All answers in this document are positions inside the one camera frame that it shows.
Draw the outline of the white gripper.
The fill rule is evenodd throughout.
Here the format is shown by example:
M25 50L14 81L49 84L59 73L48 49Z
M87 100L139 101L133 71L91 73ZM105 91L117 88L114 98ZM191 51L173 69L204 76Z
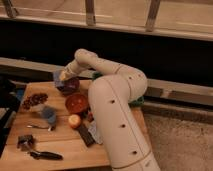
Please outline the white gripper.
M64 69L60 73L59 79L61 81L66 81L70 78L78 76L80 73L81 73L80 65L76 61L73 61L64 67Z

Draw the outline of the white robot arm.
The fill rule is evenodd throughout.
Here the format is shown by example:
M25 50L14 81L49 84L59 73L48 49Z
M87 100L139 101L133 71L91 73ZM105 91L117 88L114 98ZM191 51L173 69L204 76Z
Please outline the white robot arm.
M102 74L90 84L88 99L113 171L161 171L129 107L147 90L145 74L78 49L60 79L68 80L89 68Z

